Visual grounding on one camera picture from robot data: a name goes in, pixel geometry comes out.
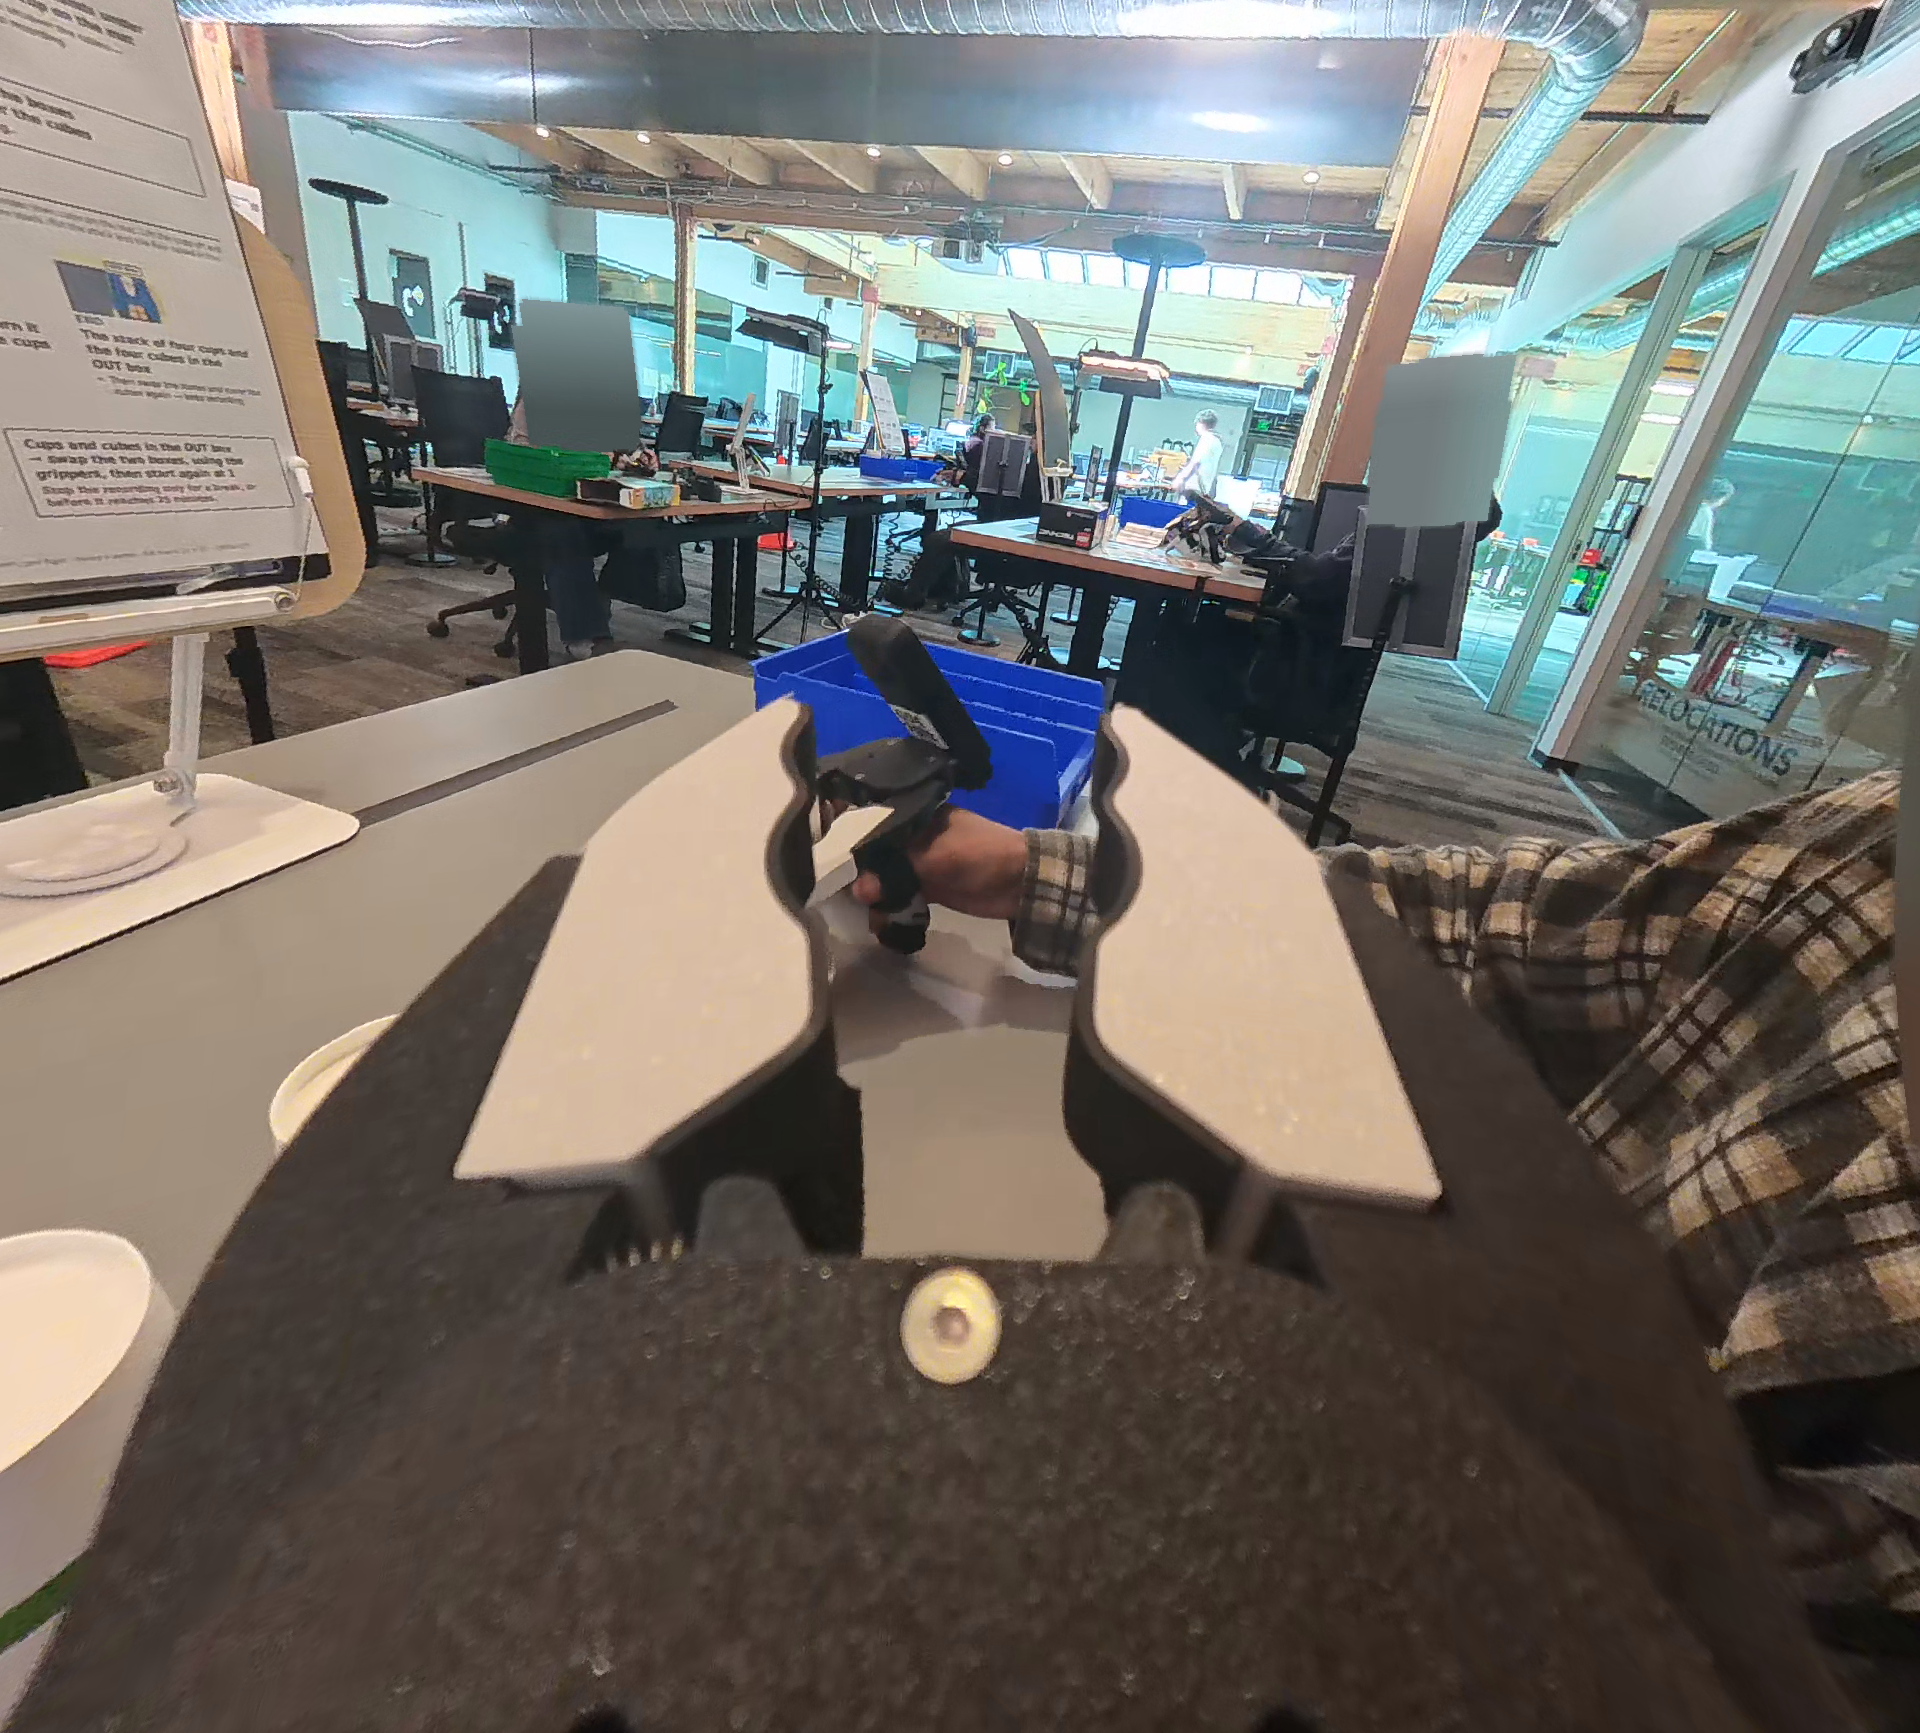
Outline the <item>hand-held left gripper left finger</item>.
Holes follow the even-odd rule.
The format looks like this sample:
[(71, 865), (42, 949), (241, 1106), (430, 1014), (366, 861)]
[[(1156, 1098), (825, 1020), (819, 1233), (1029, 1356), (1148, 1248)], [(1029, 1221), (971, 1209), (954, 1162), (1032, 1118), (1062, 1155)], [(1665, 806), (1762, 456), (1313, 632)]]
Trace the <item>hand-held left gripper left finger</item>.
[(631, 1182), (836, 1090), (810, 713), (778, 699), (589, 837), (452, 1173)]

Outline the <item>black ceiling speaker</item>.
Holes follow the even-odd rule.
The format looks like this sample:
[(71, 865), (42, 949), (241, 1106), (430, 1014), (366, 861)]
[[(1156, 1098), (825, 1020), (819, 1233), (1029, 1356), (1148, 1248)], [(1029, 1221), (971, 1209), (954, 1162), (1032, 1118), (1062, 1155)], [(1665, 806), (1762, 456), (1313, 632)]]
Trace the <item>black ceiling speaker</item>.
[(1789, 81), (1795, 94), (1811, 94), (1837, 83), (1862, 63), (1874, 39), (1883, 7), (1879, 4), (1850, 9), (1824, 23), (1789, 63)]

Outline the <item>person's right hand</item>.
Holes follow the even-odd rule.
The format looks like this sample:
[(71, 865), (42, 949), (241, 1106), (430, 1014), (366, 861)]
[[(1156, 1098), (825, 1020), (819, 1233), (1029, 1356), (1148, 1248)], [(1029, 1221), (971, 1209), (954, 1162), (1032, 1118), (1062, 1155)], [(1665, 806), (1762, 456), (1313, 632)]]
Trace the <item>person's right hand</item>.
[(915, 827), (915, 835), (881, 838), (876, 871), (856, 868), (852, 896), (870, 911), (876, 931), (915, 903), (989, 923), (1014, 921), (1029, 868), (1024, 835), (951, 805)]

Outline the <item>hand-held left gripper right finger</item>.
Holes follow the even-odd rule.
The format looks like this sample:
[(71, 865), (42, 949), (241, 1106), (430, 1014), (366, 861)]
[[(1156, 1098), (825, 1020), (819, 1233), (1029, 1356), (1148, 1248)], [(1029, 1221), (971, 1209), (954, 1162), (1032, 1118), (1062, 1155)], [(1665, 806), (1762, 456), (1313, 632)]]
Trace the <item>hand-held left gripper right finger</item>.
[(1432, 1207), (1443, 1181), (1319, 857), (1151, 717), (1103, 723), (1072, 1034), (1129, 1114), (1257, 1192)]

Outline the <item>tripod light stand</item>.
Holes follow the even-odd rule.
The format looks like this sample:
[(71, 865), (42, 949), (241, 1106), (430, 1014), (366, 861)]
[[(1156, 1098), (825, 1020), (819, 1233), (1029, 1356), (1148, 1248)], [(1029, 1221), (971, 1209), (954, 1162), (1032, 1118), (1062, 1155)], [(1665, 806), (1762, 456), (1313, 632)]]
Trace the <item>tripod light stand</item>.
[(804, 642), (810, 623), (832, 631), (845, 629), (849, 602), (845, 594), (829, 584), (821, 570), (821, 540), (827, 525), (825, 478), (829, 462), (830, 328), (819, 317), (772, 314), (750, 309), (741, 330), (748, 339), (810, 359), (817, 377), (813, 425), (803, 437), (809, 470), (806, 513), (803, 514), (806, 525), (806, 556), (801, 569), (799, 589), (781, 600), (781, 610), (753, 636), (753, 656), (758, 661), (791, 644)]

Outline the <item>wooden pillar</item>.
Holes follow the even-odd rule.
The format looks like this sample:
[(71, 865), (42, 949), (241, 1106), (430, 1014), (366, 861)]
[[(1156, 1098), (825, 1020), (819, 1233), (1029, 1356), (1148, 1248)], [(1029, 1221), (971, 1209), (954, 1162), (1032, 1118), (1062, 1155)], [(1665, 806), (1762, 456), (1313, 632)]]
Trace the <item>wooden pillar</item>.
[(1435, 46), (1432, 97), (1386, 253), (1379, 269), (1354, 280), (1328, 371), (1298, 442), (1290, 484), (1319, 496), (1328, 481), (1366, 476), (1389, 372), (1399, 369), (1458, 184), (1469, 169), (1482, 106), (1505, 56), (1502, 39), (1450, 36)]

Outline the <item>blue plastic bin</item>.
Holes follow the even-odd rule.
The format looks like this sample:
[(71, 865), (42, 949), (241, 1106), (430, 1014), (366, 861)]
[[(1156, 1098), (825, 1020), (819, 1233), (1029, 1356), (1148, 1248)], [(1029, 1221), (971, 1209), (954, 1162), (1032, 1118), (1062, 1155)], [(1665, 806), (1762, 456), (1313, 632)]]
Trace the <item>blue plastic bin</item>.
[[(1103, 684), (967, 647), (930, 644), (928, 653), (993, 750), (989, 784), (957, 795), (957, 802), (1017, 831), (1071, 823), (1092, 777), (1106, 710)], [(758, 709), (795, 696), (813, 710), (823, 759), (909, 733), (852, 661), (842, 632), (817, 636), (753, 668)]]

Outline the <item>green plastic crate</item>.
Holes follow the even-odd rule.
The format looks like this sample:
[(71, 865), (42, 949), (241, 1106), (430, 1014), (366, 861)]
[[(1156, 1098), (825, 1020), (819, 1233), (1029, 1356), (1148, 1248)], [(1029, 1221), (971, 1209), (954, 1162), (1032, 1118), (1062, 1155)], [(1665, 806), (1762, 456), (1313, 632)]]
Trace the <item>green plastic crate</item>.
[(586, 486), (614, 476), (612, 456), (607, 453), (555, 448), (499, 437), (485, 440), (485, 470), (496, 486), (574, 504), (589, 503)]

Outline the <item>black floor lamp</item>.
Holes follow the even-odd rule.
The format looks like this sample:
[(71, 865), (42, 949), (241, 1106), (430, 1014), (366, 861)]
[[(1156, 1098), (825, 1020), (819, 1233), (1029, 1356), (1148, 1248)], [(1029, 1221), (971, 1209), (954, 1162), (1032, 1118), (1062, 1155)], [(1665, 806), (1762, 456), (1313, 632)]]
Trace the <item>black floor lamp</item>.
[(1155, 317), (1161, 285), (1168, 270), (1188, 270), (1206, 263), (1204, 249), (1173, 233), (1130, 233), (1114, 240), (1116, 258), (1145, 269), (1145, 285), (1132, 334), (1132, 351), (1124, 356), (1127, 369), (1121, 374), (1100, 377), (1106, 391), (1118, 397), (1114, 442), (1108, 453), (1103, 481), (1103, 504), (1116, 500), (1122, 456), (1129, 444), (1132, 414), (1140, 398), (1164, 397), (1168, 372), (1155, 372), (1156, 363), (1148, 361), (1148, 332)]
[(326, 176), (308, 176), (304, 183), (313, 193), (342, 204), (347, 210), (351, 263), (354, 266), (352, 269), (354, 270), (352, 272), (354, 275), (352, 276), (354, 309), (359, 311), (362, 320), (362, 343), (366, 344), (369, 352), (372, 352), (372, 322), (365, 313), (365, 304), (372, 299), (371, 276), (366, 272), (369, 253), (366, 253), (366, 238), (365, 238), (365, 210), (371, 206), (372, 208), (388, 206), (390, 195), (377, 186), (338, 180), (338, 178), (326, 178)]

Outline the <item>white instruction sheet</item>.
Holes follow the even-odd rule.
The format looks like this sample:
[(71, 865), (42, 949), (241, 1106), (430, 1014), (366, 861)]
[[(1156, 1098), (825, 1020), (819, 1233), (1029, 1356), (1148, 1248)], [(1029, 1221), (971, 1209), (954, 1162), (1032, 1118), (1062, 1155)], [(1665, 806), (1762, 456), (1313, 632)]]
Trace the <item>white instruction sheet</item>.
[(4, 615), (329, 570), (174, 0), (2, 0)]

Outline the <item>person's right forearm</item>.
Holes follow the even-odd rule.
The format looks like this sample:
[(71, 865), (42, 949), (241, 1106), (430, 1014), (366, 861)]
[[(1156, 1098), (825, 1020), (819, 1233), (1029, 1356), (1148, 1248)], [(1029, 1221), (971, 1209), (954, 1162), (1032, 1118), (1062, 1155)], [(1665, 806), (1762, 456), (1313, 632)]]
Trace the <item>person's right forearm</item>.
[(1789, 1577), (1917, 1725), (1919, 1191), (1902, 777), (1645, 840), (1346, 848), (1528, 1059), (1671, 1259), (1762, 1458)]

